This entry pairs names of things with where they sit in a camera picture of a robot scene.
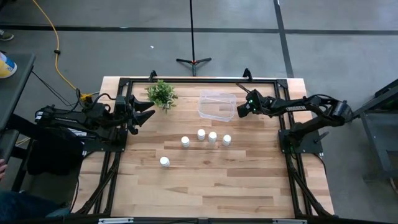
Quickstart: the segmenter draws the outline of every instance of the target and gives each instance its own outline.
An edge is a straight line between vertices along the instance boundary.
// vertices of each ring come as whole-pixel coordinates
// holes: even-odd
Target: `green plant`
[[[176,106],[174,100],[178,99],[174,92],[174,87],[163,80],[158,80],[155,85],[145,88],[147,90],[148,99],[155,103],[156,106],[162,108],[167,113],[167,110]]]

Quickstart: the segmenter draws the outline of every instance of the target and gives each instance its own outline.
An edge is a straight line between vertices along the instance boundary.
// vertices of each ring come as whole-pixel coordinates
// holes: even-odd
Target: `tripod base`
[[[211,61],[211,58],[204,58],[201,60],[192,60],[192,61],[177,58],[176,61],[190,64],[192,66],[192,76],[195,77],[197,75],[197,65],[200,62],[209,62]]]

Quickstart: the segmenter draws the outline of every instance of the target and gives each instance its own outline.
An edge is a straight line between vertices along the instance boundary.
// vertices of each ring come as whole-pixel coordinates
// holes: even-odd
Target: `gray floor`
[[[39,3],[56,25],[189,27],[189,5],[184,0],[40,0]],[[272,0],[194,0],[193,3],[197,27],[277,28]],[[397,1],[280,0],[280,5],[286,29],[398,29]],[[0,22],[46,24],[30,0],[8,5],[0,14]],[[53,67],[53,32],[14,30],[13,33],[16,38],[1,42],[0,49],[35,53],[34,70],[38,75],[74,101],[74,93]],[[59,34],[60,69],[84,92],[98,91],[105,75],[148,75],[156,70],[159,75],[190,76],[189,68],[175,62],[177,57],[190,59],[189,33]],[[213,58],[198,69],[199,76],[238,77],[248,67],[256,77],[286,77],[278,34],[197,33],[195,37],[197,58]],[[287,43],[294,75],[305,79],[308,94],[324,93],[348,100],[353,109],[398,77],[396,35],[287,35]],[[17,113],[33,120],[36,109],[51,104],[62,107],[35,77],[30,77]],[[367,184],[362,180],[362,175],[376,165],[361,122],[356,120],[327,130],[331,133],[322,144],[336,214],[397,223],[398,198],[389,183]],[[3,188],[9,187],[11,178],[8,175],[7,181],[2,182]],[[56,178],[35,178],[31,191],[54,198],[64,189],[73,188],[57,184],[60,181]],[[46,188],[49,185],[55,190]]]

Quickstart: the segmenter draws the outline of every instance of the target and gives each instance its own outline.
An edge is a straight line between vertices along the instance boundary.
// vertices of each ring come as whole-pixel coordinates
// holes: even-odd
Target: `wooden tabletop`
[[[101,92],[116,96],[118,82],[119,77],[104,77]],[[288,84],[292,99],[306,95],[302,79],[288,79]],[[138,100],[147,99],[144,89],[147,86],[147,83],[134,84],[133,94]],[[201,90],[234,94],[237,105],[245,102],[246,93],[235,84],[173,83],[173,86],[178,95],[177,107],[167,114],[154,107],[155,115],[139,128],[139,134],[128,137],[119,166],[112,216],[294,217],[285,157],[280,153],[277,138],[278,118],[255,114],[239,118],[235,114],[230,122],[203,119],[197,111]],[[244,86],[250,90],[256,88],[263,96],[275,95],[272,85]],[[113,105],[105,98],[101,101]],[[310,112],[294,116],[301,122],[312,118]],[[197,139],[196,133],[201,128],[207,134],[217,133],[216,144]],[[221,144],[225,134],[232,137],[228,147]],[[183,136],[190,138],[188,149],[181,146]],[[84,160],[75,210],[98,185],[103,156],[103,152],[96,152]],[[169,168],[160,166],[162,156],[170,159]],[[321,162],[314,155],[302,157],[309,189],[333,213]],[[301,190],[298,195],[304,211]]]

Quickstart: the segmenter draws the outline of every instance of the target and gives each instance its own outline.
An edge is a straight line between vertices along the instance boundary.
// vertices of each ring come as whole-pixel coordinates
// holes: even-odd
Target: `transparent plastic bin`
[[[198,112],[202,118],[231,121],[235,115],[236,96],[213,90],[200,92]]]

